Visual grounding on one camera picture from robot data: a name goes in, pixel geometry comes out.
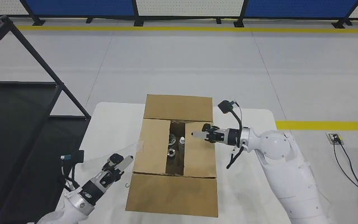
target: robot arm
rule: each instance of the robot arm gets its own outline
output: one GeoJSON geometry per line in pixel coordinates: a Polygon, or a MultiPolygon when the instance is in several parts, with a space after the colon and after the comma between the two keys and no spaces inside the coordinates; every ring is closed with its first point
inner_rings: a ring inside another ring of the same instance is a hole
{"type": "Polygon", "coordinates": [[[107,189],[120,180],[124,170],[133,162],[133,156],[123,158],[113,154],[101,172],[91,178],[82,188],[65,195],[64,207],[42,217],[37,224],[77,224],[88,218],[95,209],[96,202],[107,189]]]}
{"type": "Polygon", "coordinates": [[[328,224],[319,202],[310,164],[290,134],[270,130],[258,136],[247,127],[219,129],[205,124],[201,132],[193,132],[192,135],[211,143],[219,142],[240,148],[239,153],[231,158],[227,169],[242,151],[255,151],[267,181],[291,223],[328,224]]]}

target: black metal rack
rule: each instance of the black metal rack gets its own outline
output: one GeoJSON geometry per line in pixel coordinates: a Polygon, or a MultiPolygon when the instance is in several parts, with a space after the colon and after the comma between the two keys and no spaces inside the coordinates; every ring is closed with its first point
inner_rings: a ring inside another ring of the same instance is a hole
{"type": "MultiPolygon", "coordinates": [[[[91,116],[7,16],[12,32],[54,82],[0,82],[0,223],[34,222],[55,210],[64,180],[59,157],[78,150],[91,116]],[[64,91],[84,116],[51,116],[64,91]]],[[[65,167],[66,174],[71,167],[65,167]]]]}

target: small bottle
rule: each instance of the small bottle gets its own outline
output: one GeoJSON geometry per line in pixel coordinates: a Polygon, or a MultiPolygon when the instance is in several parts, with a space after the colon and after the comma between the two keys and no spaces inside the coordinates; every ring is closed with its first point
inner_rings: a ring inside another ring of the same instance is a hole
{"type": "Polygon", "coordinates": [[[184,150],[184,145],[185,145],[185,138],[184,137],[181,137],[180,140],[179,140],[179,150],[184,150]]]}

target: box flap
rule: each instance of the box flap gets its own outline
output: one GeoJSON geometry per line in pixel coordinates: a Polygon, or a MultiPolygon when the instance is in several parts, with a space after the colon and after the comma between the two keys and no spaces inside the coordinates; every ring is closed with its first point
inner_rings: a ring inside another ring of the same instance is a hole
{"type": "Polygon", "coordinates": [[[213,121],[213,100],[209,97],[147,95],[144,118],[213,121]]]}
{"type": "Polygon", "coordinates": [[[215,144],[191,135],[193,131],[201,130],[204,124],[205,122],[185,124],[184,176],[216,177],[215,144]]]}
{"type": "Polygon", "coordinates": [[[143,150],[135,156],[133,172],[165,174],[170,120],[143,119],[140,141],[143,150]]]}
{"type": "Polygon", "coordinates": [[[216,179],[133,174],[125,209],[217,217],[216,179]]]}

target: power cord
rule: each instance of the power cord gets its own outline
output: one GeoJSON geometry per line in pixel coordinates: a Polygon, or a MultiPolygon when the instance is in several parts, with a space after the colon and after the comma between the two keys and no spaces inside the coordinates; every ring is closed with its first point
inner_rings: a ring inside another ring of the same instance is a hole
{"type": "Polygon", "coordinates": [[[354,178],[356,179],[356,181],[358,182],[358,178],[357,178],[357,176],[356,176],[356,174],[355,174],[355,172],[354,172],[354,170],[353,170],[353,166],[352,166],[351,159],[349,158],[349,156],[348,156],[348,154],[347,154],[345,148],[343,147],[342,142],[341,142],[339,136],[335,134],[335,135],[333,135],[333,151],[335,152],[335,158],[336,158],[336,161],[337,161],[337,163],[338,163],[338,166],[341,168],[342,172],[343,172],[344,175],[350,180],[350,182],[352,182],[356,187],[358,187],[358,184],[354,183],[354,181],[346,174],[346,172],[343,170],[343,168],[342,168],[340,162],[338,161],[338,158],[337,158],[337,155],[336,155],[336,146],[335,146],[336,143],[338,143],[338,144],[342,147],[343,151],[345,152],[345,154],[346,154],[346,156],[347,156],[347,158],[348,158],[349,165],[350,165],[351,171],[352,171],[352,173],[353,173],[353,176],[354,176],[354,178]]]}
{"type": "Polygon", "coordinates": [[[73,154],[60,156],[60,159],[61,159],[62,178],[65,179],[64,188],[67,191],[71,192],[72,190],[75,190],[80,187],[79,184],[74,180],[74,168],[75,168],[76,164],[83,163],[84,150],[78,150],[78,151],[74,152],[73,154]],[[69,176],[65,175],[65,173],[64,173],[64,162],[67,162],[69,165],[71,165],[71,168],[72,168],[71,178],[69,176]]]}
{"type": "Polygon", "coordinates": [[[239,104],[236,102],[236,100],[233,100],[231,102],[224,100],[218,105],[218,107],[223,112],[223,114],[227,114],[228,112],[230,112],[235,117],[237,122],[239,123],[239,131],[237,133],[237,145],[236,146],[240,147],[240,150],[235,156],[234,156],[233,152],[231,153],[229,164],[226,166],[226,169],[229,169],[231,167],[231,165],[234,164],[236,159],[244,151],[244,147],[240,146],[240,138],[241,138],[241,133],[242,133],[242,129],[243,129],[243,127],[242,127],[242,110],[241,110],[239,104]],[[240,109],[241,119],[238,117],[238,115],[234,111],[234,107],[233,107],[234,104],[236,104],[240,109]]]}

